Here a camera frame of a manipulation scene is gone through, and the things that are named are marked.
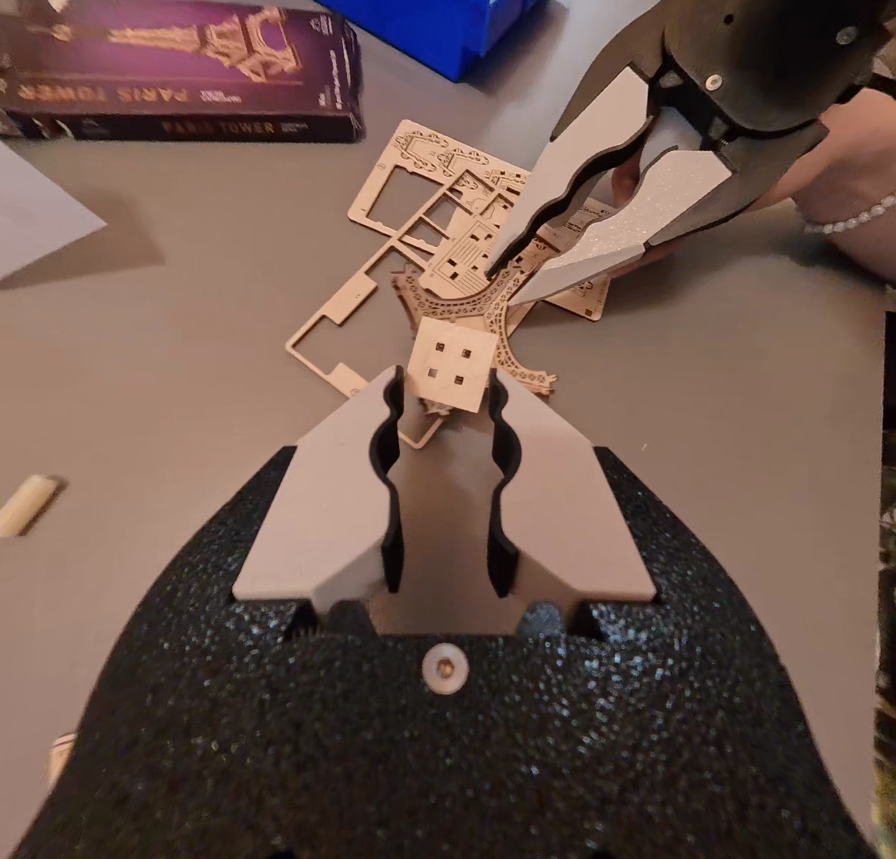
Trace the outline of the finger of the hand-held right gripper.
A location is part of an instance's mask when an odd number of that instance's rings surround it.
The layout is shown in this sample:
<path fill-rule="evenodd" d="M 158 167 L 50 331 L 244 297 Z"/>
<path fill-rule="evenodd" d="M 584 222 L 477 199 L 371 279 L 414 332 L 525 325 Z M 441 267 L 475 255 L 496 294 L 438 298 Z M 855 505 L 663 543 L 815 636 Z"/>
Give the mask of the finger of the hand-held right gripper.
<path fill-rule="evenodd" d="M 533 303 L 640 260 L 649 244 L 732 174 L 715 153 L 670 149 L 645 171 L 632 198 L 593 223 L 565 253 L 548 260 L 510 298 Z"/>
<path fill-rule="evenodd" d="M 542 226 L 569 210 L 579 190 L 633 156 L 644 142 L 647 106 L 648 83 L 624 68 L 552 138 L 500 229 L 488 259 L 488 279 L 514 260 Z"/>

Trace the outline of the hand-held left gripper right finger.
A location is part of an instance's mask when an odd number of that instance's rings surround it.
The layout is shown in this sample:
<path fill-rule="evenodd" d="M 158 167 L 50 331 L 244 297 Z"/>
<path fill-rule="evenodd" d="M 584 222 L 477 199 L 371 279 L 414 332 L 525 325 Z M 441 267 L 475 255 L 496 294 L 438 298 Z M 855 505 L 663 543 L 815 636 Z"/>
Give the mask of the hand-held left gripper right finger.
<path fill-rule="evenodd" d="M 497 596 L 549 603 L 566 620 L 585 602 L 651 602 L 657 589 L 590 441 L 498 369 L 487 402 L 501 472 L 487 532 Z"/>

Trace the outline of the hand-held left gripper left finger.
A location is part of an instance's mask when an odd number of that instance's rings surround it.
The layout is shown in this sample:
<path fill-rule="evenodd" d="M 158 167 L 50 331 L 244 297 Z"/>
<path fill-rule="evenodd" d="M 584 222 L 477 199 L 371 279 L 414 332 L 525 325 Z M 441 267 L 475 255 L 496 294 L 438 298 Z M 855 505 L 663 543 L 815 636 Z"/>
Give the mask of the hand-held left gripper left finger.
<path fill-rule="evenodd" d="M 342 601 L 398 593 L 405 547 L 388 473 L 403 411 L 404 371 L 393 365 L 297 440 L 236 600 L 304 600 L 323 618 Z"/>

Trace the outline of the wooden lattice tower base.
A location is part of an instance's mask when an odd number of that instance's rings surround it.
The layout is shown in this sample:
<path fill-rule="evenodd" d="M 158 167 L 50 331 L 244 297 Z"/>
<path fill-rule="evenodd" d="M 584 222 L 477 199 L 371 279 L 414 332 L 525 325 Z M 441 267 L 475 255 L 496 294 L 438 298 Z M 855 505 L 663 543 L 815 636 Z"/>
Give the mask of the wooden lattice tower base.
<path fill-rule="evenodd" d="M 544 371 L 525 367 L 516 359 L 510 347 L 508 316 L 519 307 L 510 307 L 510 298 L 529 277 L 516 260 L 504 268 L 489 286 L 475 296 L 460 299 L 442 299 L 420 285 L 422 272 L 412 262 L 392 274 L 392 287 L 408 313 L 412 329 L 417 337 L 422 317 L 444 319 L 465 327 L 487 330 L 498 335 L 498 347 L 494 367 L 502 371 L 529 391 L 550 395 L 554 390 L 555 376 Z M 447 405 L 439 405 L 420 399 L 429 414 L 445 414 Z"/>

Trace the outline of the engraved wooden parts sheet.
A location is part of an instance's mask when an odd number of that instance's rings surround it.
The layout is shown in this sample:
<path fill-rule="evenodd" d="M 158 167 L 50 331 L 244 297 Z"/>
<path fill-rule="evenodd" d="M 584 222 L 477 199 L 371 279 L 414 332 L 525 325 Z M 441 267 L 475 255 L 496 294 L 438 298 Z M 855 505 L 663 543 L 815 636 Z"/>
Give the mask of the engraved wooden parts sheet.
<path fill-rule="evenodd" d="M 521 179 L 504 180 L 481 212 L 462 221 L 461 234 L 444 240 L 427 262 L 427 269 L 420 275 L 422 287 L 439 298 L 460 299 L 482 293 L 489 286 L 486 272 L 491 249 L 527 178 L 525 174 Z M 543 226 L 517 260 L 530 275 L 547 260 L 572 248 L 587 226 L 610 217 L 614 211 L 609 204 L 587 198 L 561 227 Z M 608 290 L 609 280 L 602 277 L 556 293 L 547 301 L 580 317 L 598 320 Z"/>

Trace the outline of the wooden parts sheet with cutouts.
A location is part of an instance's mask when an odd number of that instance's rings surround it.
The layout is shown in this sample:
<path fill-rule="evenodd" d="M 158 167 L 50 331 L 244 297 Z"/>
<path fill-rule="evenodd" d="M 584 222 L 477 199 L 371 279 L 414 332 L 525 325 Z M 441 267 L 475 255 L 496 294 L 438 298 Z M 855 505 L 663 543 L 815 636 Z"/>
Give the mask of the wooden parts sheet with cutouts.
<path fill-rule="evenodd" d="M 375 220 L 372 212 L 397 171 L 422 177 L 432 191 L 409 221 L 394 228 Z M 343 397 L 358 393 L 367 386 L 364 377 L 343 361 L 330 371 L 323 370 L 303 354 L 302 342 L 323 321 L 332 327 L 345 324 L 377 291 L 373 273 L 388 258 L 396 259 L 401 268 L 410 261 L 424 273 L 437 247 L 461 234 L 463 220 L 481 212 L 504 180 L 525 174 L 529 178 L 530 173 L 517 165 L 416 122 L 403 121 L 348 213 L 353 223 L 384 236 L 385 243 L 308 317 L 287 340 L 286 351 Z"/>

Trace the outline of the small cream cylinder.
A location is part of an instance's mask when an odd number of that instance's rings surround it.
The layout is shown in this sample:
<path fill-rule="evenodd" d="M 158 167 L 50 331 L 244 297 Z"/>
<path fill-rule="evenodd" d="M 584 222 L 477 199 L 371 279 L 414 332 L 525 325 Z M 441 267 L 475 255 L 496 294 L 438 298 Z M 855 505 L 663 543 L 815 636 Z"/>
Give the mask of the small cream cylinder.
<path fill-rule="evenodd" d="M 50 475 L 32 474 L 1 506 L 1 537 L 23 535 L 51 504 L 64 487 L 64 480 Z"/>

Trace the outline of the purple model kit box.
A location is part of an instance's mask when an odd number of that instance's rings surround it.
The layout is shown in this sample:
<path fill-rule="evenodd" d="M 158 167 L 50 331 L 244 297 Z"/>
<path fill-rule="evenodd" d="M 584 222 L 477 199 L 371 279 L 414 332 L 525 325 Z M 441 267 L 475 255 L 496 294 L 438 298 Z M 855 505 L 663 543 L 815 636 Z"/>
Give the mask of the purple model kit box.
<path fill-rule="evenodd" d="M 357 36 L 328 11 L 204 0 L 17 0 L 2 137 L 354 144 Z"/>

